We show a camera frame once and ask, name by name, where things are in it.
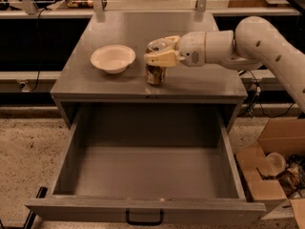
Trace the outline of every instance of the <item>cabinet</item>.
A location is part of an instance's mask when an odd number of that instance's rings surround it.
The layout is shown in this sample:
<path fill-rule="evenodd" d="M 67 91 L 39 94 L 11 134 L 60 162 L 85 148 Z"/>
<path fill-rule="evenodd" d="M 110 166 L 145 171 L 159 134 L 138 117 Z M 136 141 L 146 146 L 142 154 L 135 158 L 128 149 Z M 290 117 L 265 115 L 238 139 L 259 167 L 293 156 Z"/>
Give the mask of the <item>cabinet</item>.
<path fill-rule="evenodd" d="M 145 81 L 148 43 L 216 31 L 213 16 L 189 11 L 106 11 L 92 17 L 51 94 L 69 144 L 46 198 L 27 206 L 46 220 L 249 223 L 265 211 L 245 199 L 228 132 L 246 97 L 234 71 L 217 65 L 167 69 Z M 121 74 L 94 68 L 110 44 L 134 49 Z"/>

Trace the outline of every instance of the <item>box flap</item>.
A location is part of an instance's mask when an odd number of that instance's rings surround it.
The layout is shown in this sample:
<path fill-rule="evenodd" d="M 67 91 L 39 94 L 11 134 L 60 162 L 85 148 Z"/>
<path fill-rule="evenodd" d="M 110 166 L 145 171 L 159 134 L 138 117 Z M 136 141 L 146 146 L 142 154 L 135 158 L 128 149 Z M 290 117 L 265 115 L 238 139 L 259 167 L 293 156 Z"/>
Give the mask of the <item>box flap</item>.
<path fill-rule="evenodd" d="M 287 199 L 277 180 L 265 180 L 261 177 L 260 173 L 265 176 L 270 174 L 273 166 L 265 157 L 258 142 L 239 151 L 236 159 L 254 201 Z"/>
<path fill-rule="evenodd" d="M 270 213 L 267 213 L 261 219 L 284 219 L 293 217 L 294 212 L 292 204 L 288 199 L 286 199 L 283 202 L 277 204 L 274 209 L 270 210 Z"/>
<path fill-rule="evenodd" d="M 285 157 L 305 156 L 305 119 L 271 119 L 258 142 L 265 154 L 278 152 Z"/>
<path fill-rule="evenodd" d="M 305 199 L 291 199 L 295 220 L 300 229 L 305 229 Z"/>

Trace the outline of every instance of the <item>wire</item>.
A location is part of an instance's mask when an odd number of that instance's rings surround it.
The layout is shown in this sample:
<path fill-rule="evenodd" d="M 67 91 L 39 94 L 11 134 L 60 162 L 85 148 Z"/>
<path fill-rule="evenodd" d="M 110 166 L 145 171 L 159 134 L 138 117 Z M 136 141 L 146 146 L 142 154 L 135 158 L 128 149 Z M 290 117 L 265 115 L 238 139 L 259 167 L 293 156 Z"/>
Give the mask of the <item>wire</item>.
<path fill-rule="evenodd" d="M 292 103 L 292 104 L 288 107 L 288 109 L 286 110 L 286 112 L 284 112 L 283 114 L 279 114 L 279 115 L 276 115 L 276 116 L 270 116 L 270 115 L 268 115 L 268 114 L 265 113 L 263 106 L 261 105 L 261 103 L 259 103 L 262 113 L 263 113 L 265 116 L 269 117 L 269 118 L 278 118 L 278 117 L 282 117 L 282 116 L 286 115 L 286 114 L 293 108 L 294 104 L 295 104 L 295 103 Z"/>
<path fill-rule="evenodd" d="M 263 115 L 267 116 L 268 118 L 278 118 L 278 117 L 282 117 L 284 115 L 286 115 L 291 109 L 292 107 L 294 106 L 295 103 L 292 103 L 289 108 L 286 110 L 286 112 L 284 112 L 283 114 L 279 114 L 279 115 L 276 115 L 276 116 L 270 116 L 268 114 L 265 113 L 264 111 L 264 108 L 263 106 L 261 105 L 261 103 L 258 102 L 258 98 L 259 98 L 259 95 L 260 95 L 260 87 L 259 87 L 259 82 L 258 80 L 256 79 L 255 75 L 251 72 L 251 71 L 247 71 L 247 73 L 250 73 L 253 77 L 253 81 L 254 81 L 254 84 L 256 85 L 256 92 L 254 94 L 254 97 L 251 99 L 250 103 L 249 103 L 249 107 L 247 108 L 247 110 L 245 112 L 243 112 L 242 114 L 239 114 L 237 117 L 241 117 L 245 114 L 249 114 L 249 116 L 253 116 L 252 115 L 252 111 L 254 109 L 254 106 L 258 103 L 260 108 L 261 108 L 261 111 L 263 113 Z"/>
<path fill-rule="evenodd" d="M 246 110 L 244 113 L 239 114 L 237 117 L 241 117 L 241 116 L 243 116 L 243 115 L 245 115 L 245 114 L 252 115 L 252 111 L 253 111 L 254 106 L 255 106 L 255 104 L 257 103 L 257 100 L 258 100 L 259 95 L 260 95 L 259 82 L 258 82 L 258 80 L 256 79 L 255 75 L 254 75 L 251 71 L 242 72 L 242 74 L 243 74 L 243 73 L 250 73 L 250 74 L 252 75 L 254 84 L 256 85 L 256 91 L 255 91 L 255 94 L 254 94 L 253 98 L 251 99 L 250 103 L 248 104 L 247 110 Z"/>
<path fill-rule="evenodd" d="M 40 28 L 39 28 L 39 22 L 40 22 L 41 13 L 42 13 L 44 10 L 49 10 L 49 9 L 43 8 L 41 11 L 39 11 L 38 16 L 37 16 L 36 28 L 37 28 L 37 31 L 38 31 L 38 40 L 39 40 L 39 62 L 38 62 L 38 70 L 37 70 L 36 82 L 35 82 L 34 87 L 30 90 L 30 92 L 33 92 L 33 91 L 36 90 L 36 88 L 37 88 L 37 86 L 38 86 L 38 82 L 39 82 L 40 72 L 41 72 L 41 65 L 42 65 L 42 47 L 43 47 L 43 45 L 42 45 L 41 31 L 40 31 Z"/>

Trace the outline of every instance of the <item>table top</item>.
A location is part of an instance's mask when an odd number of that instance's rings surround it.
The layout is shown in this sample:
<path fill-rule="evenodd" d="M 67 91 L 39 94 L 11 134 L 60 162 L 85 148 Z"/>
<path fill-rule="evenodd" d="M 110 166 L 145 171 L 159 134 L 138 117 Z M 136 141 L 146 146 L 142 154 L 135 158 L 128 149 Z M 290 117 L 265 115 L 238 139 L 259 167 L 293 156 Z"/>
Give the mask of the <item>table top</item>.
<path fill-rule="evenodd" d="M 154 39 L 190 31 L 218 31 L 209 13 L 197 11 L 105 11 L 94 15 L 51 90 L 57 99 L 244 99 L 246 91 L 235 71 L 218 65 L 189 68 L 179 64 L 167 69 L 165 83 L 152 86 L 145 80 L 143 55 Z M 107 45 L 134 49 L 135 61 L 127 70 L 112 75 L 96 69 L 91 55 Z"/>

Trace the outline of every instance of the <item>speckled floor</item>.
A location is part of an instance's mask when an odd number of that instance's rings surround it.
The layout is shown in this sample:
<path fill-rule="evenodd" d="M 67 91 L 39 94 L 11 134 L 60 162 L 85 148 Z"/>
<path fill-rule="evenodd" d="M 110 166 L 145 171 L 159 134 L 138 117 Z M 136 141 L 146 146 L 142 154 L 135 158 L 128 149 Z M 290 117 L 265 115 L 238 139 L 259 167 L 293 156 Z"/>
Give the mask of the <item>speckled floor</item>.
<path fill-rule="evenodd" d="M 271 115 L 285 111 L 287 106 L 266 108 Z M 240 117 L 230 133 L 236 152 L 258 138 L 268 117 L 255 109 L 256 117 Z M 298 108 L 292 108 L 285 118 L 296 118 Z M 34 198 L 40 186 L 49 187 L 54 167 L 65 147 L 68 129 L 56 108 L 0 108 L 0 219 L 6 226 L 22 226 L 28 215 L 24 206 Z M 127 224 L 50 222 L 37 218 L 33 229 L 70 228 L 132 228 Z M 160 229 L 283 229 L 297 228 L 294 219 L 260 220 L 245 226 L 161 225 Z"/>

